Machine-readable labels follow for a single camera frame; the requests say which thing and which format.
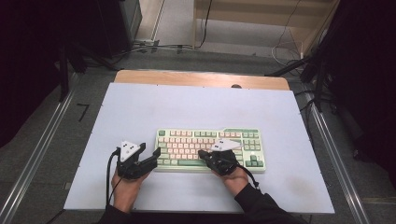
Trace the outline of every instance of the green and white keyboard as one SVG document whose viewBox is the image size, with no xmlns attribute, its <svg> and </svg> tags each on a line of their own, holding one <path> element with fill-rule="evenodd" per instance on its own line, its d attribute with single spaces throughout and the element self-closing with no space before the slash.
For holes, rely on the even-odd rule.
<svg viewBox="0 0 396 224">
<path fill-rule="evenodd" d="M 239 164 L 252 173 L 265 171 L 262 135 L 257 129 L 227 128 L 216 130 L 159 129 L 155 148 L 161 148 L 156 171 L 200 172 L 209 171 L 198 150 L 211 152 L 216 139 L 230 139 L 242 146 L 233 149 Z"/>
</svg>

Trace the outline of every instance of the space bar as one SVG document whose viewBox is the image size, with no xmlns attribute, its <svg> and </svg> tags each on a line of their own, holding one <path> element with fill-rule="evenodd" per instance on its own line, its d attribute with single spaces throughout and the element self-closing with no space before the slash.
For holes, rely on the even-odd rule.
<svg viewBox="0 0 396 224">
<path fill-rule="evenodd" d="M 206 166 L 205 161 L 178 161 L 178 165 L 184 166 Z"/>
</svg>

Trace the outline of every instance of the person's left hand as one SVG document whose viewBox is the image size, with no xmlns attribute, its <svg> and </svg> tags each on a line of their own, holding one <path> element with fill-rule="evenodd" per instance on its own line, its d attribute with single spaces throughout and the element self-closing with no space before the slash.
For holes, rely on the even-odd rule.
<svg viewBox="0 0 396 224">
<path fill-rule="evenodd" d="M 132 206 L 134 205 L 134 201 L 136 201 L 137 194 L 140 190 L 140 186 L 149 176 L 149 173 L 141 176 L 138 179 L 129 180 L 129 179 L 122 179 L 120 181 L 120 176 L 117 174 L 117 169 L 115 174 L 113 175 L 113 179 L 111 180 L 111 185 L 113 188 L 117 185 L 114 189 L 114 207 L 119 209 L 124 213 L 129 213 L 131 211 Z"/>
</svg>

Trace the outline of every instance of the table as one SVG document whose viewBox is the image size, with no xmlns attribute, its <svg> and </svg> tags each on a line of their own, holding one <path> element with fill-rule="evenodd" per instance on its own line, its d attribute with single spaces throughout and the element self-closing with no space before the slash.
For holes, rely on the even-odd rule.
<svg viewBox="0 0 396 224">
<path fill-rule="evenodd" d="M 233 84 L 244 89 L 230 88 Z M 192 103 L 191 96 L 206 106 Z M 222 99 L 230 103 L 219 104 Z M 154 149 L 157 129 L 184 125 L 193 129 L 220 129 L 224 125 L 260 128 L 267 170 L 254 175 L 262 191 L 270 193 L 280 207 L 292 213 L 334 212 L 284 78 L 164 71 L 118 72 L 107 90 L 64 209 L 105 208 L 106 163 L 122 138 L 138 144 L 146 142 L 147 149 L 140 157 L 145 159 Z M 155 171 L 143 183 L 134 209 L 242 212 L 221 181 L 210 173 Z"/>
<path fill-rule="evenodd" d="M 210 0 L 194 0 L 192 46 L 195 47 L 197 19 L 206 18 Z M 339 0 L 216 0 L 212 2 L 209 19 L 256 24 L 288 25 L 299 52 L 308 55 L 328 28 Z"/>
</svg>

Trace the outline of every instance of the black cloth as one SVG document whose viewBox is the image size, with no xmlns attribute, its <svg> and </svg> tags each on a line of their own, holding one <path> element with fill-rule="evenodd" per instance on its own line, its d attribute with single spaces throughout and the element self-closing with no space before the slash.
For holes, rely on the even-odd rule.
<svg viewBox="0 0 396 224">
<path fill-rule="evenodd" d="M 303 220 L 292 216 L 279 208 L 273 198 L 265 193 L 262 194 L 250 184 L 246 185 L 241 192 L 235 196 L 245 212 L 243 223 L 268 223 L 268 224 L 304 224 Z M 134 223 L 131 214 L 126 214 L 109 205 L 99 221 L 99 224 L 127 224 Z"/>
</svg>

